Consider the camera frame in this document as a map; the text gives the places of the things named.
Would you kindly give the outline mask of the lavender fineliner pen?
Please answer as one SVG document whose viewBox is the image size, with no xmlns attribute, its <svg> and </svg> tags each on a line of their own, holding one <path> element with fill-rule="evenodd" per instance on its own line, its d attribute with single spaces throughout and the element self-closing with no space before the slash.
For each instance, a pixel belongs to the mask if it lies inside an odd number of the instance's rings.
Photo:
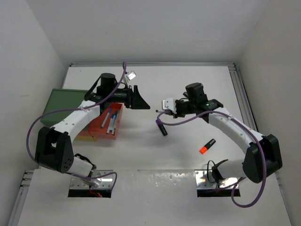
<svg viewBox="0 0 301 226">
<path fill-rule="evenodd" d="M 111 112 L 112 112 L 112 109 L 110 108 L 108 110 L 107 114 L 105 115 L 105 117 L 103 119 L 103 122 L 101 124 L 102 129 L 107 128 L 109 126 L 109 122 L 110 122 L 110 118 L 111 118 Z"/>
</svg>

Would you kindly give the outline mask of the light blue fineliner pen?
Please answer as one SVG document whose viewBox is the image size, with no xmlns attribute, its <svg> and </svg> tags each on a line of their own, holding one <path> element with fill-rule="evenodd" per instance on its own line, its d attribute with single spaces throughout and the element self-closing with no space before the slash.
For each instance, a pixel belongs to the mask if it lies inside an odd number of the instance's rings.
<svg viewBox="0 0 301 226">
<path fill-rule="evenodd" d="M 113 121 L 113 126 L 112 126 L 112 130 L 111 130 L 111 134 L 114 136 L 115 131 L 116 131 L 116 126 L 117 126 L 117 122 L 118 122 L 118 116 L 119 113 L 116 113 L 114 121 Z"/>
</svg>

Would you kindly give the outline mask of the violet fineliner pen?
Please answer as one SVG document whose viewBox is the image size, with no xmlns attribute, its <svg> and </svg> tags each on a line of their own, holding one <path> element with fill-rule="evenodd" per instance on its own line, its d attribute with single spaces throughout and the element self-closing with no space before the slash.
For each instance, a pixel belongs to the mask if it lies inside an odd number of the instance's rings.
<svg viewBox="0 0 301 226">
<path fill-rule="evenodd" d="M 168 110 L 155 110 L 156 113 L 169 113 Z"/>
</svg>

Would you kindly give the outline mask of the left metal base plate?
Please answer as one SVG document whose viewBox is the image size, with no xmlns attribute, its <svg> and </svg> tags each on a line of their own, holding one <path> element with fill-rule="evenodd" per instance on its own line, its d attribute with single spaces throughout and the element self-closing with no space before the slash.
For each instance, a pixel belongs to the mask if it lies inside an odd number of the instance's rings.
<svg viewBox="0 0 301 226">
<path fill-rule="evenodd" d="M 70 189 L 111 189 L 114 182 L 114 175 L 85 181 L 78 177 L 71 177 Z"/>
</svg>

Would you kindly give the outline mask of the yellow bottom drawer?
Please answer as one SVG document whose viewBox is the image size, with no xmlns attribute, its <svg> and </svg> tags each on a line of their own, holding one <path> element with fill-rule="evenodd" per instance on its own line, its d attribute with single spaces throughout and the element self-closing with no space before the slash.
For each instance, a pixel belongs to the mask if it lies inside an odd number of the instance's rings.
<svg viewBox="0 0 301 226">
<path fill-rule="evenodd" d="M 98 138 L 90 135 L 89 133 L 80 133 L 75 137 L 75 140 L 95 142 Z"/>
</svg>

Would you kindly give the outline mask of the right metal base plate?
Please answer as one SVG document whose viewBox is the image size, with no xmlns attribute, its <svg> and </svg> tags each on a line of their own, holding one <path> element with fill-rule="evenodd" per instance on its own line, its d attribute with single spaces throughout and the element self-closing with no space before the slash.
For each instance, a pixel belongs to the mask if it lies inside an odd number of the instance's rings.
<svg viewBox="0 0 301 226">
<path fill-rule="evenodd" d="M 238 178 L 227 178 L 216 183 L 210 169 L 195 170 L 195 179 L 198 190 L 231 189 L 238 181 Z"/>
</svg>

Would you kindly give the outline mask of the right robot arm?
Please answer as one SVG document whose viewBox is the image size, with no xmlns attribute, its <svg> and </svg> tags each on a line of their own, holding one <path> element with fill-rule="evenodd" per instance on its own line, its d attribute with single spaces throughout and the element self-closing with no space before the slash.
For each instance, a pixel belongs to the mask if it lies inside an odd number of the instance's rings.
<svg viewBox="0 0 301 226">
<path fill-rule="evenodd" d="M 187 114 L 198 115 L 208 124 L 218 128 L 235 142 L 245 154 L 242 160 L 223 160 L 212 167 L 212 178 L 216 182 L 237 177 L 260 183 L 283 166 L 278 139 L 263 135 L 231 118 L 229 111 L 216 99 L 209 100 L 199 82 L 187 85 L 187 101 L 175 100 L 174 117 Z"/>
</svg>

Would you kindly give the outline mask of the metal base plate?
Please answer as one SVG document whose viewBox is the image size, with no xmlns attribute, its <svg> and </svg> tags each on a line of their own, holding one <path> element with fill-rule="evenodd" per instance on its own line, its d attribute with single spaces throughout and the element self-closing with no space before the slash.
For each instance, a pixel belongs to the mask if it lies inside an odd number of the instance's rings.
<svg viewBox="0 0 301 226">
<path fill-rule="evenodd" d="M 238 181 L 238 178 L 227 178 L 216 183 L 210 169 L 195 170 L 195 179 L 198 190 L 231 189 Z"/>
<path fill-rule="evenodd" d="M 114 182 L 114 175 L 85 181 L 78 177 L 71 177 L 70 189 L 111 189 Z"/>
</svg>

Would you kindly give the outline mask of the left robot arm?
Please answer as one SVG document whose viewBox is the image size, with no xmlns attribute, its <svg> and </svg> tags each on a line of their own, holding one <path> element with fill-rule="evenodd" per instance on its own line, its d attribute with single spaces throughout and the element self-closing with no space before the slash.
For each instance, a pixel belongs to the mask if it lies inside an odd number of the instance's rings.
<svg viewBox="0 0 301 226">
<path fill-rule="evenodd" d="M 112 73 L 102 73 L 84 95 L 78 108 L 53 125 L 38 132 L 34 159 L 42 167 L 60 173 L 73 174 L 80 178 L 91 176 L 95 165 L 83 157 L 75 156 L 72 143 L 75 137 L 94 119 L 101 116 L 111 103 L 122 103 L 126 108 L 149 110 L 150 106 L 141 97 L 136 85 L 119 88 Z"/>
</svg>

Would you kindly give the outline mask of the coral drawer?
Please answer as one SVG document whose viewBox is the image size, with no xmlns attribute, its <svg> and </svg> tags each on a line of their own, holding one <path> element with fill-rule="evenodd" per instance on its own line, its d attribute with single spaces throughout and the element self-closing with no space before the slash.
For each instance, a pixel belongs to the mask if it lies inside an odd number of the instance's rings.
<svg viewBox="0 0 301 226">
<path fill-rule="evenodd" d="M 123 105 L 112 103 L 99 117 L 90 122 L 88 132 L 96 138 L 117 139 Z"/>
</svg>

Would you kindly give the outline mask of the green top drawer box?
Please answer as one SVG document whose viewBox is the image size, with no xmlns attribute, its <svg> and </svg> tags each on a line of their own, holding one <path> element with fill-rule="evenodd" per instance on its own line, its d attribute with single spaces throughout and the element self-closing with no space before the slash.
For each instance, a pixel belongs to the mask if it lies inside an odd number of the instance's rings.
<svg viewBox="0 0 301 226">
<path fill-rule="evenodd" d="M 78 108 L 84 100 L 87 90 L 80 89 L 52 89 L 43 114 L 60 109 Z M 65 111 L 47 115 L 40 122 L 46 127 L 52 127 L 65 119 L 72 111 Z"/>
</svg>

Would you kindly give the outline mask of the orange highlighter marker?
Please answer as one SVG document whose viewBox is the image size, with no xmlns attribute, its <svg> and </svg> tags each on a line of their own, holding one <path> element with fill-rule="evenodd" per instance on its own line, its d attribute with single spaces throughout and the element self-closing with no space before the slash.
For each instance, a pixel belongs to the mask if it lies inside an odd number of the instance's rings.
<svg viewBox="0 0 301 226">
<path fill-rule="evenodd" d="M 211 139 L 209 142 L 207 142 L 200 150 L 199 152 L 201 154 L 204 154 L 210 147 L 212 147 L 216 143 L 215 139 Z"/>
</svg>

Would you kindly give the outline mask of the purple highlighter marker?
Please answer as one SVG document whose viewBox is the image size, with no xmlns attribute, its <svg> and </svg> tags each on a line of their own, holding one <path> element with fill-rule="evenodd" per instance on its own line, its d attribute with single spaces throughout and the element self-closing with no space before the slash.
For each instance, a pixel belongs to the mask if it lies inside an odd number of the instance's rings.
<svg viewBox="0 0 301 226">
<path fill-rule="evenodd" d="M 160 119 L 156 119 L 156 124 L 160 130 L 160 132 L 162 133 L 163 136 L 167 136 L 167 130 L 165 129 L 165 126 L 163 124 L 163 122 Z"/>
</svg>

